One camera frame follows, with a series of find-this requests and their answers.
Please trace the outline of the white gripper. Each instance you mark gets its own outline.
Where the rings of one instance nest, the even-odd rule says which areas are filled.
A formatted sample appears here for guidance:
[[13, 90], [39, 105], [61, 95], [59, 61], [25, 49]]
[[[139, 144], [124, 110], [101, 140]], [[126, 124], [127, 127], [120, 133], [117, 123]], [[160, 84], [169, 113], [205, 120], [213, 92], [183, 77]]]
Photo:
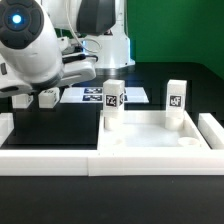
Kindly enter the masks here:
[[52, 65], [47, 60], [47, 69], [44, 63], [28, 62], [23, 66], [24, 71], [19, 71], [0, 56], [0, 98], [92, 80], [96, 77], [95, 62], [92, 57], [78, 54]]

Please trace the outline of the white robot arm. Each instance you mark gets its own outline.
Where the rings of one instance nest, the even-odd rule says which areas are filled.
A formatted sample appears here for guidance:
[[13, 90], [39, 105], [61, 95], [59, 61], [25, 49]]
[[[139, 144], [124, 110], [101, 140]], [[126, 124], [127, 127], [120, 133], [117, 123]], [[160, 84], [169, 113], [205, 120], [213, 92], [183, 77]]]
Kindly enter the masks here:
[[0, 0], [0, 98], [135, 65], [127, 0]]

